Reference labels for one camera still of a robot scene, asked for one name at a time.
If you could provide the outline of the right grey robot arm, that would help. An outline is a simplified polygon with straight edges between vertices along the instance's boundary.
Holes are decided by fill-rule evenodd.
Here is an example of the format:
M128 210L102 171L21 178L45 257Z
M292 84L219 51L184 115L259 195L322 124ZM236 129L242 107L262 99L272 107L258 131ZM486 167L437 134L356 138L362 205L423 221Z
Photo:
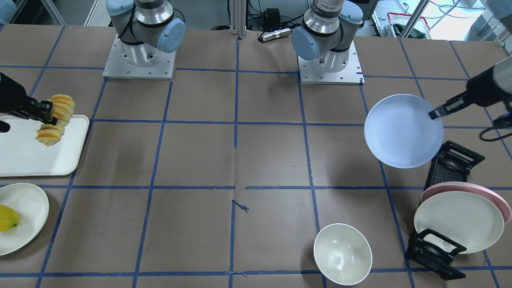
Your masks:
M171 80L186 26L174 15L170 1L108 0L106 10L117 37L103 76L118 80ZM5 74L1 74L1 112L51 125L64 118L60 112L73 115L71 108L59 108L56 100L29 97L21 84Z

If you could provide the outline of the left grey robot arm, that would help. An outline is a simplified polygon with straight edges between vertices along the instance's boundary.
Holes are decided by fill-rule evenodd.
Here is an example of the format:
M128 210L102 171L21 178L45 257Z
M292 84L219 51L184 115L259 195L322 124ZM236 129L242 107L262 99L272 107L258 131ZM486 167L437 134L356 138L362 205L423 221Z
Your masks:
M353 2L315 0L304 13L300 26L291 33L302 77L310 83L359 84L353 40L362 22L363 12ZM463 93L430 109L428 114L435 120L472 104L487 107L499 102L505 105L507 112L498 117L494 125L504 126L511 122L510 57L472 77Z

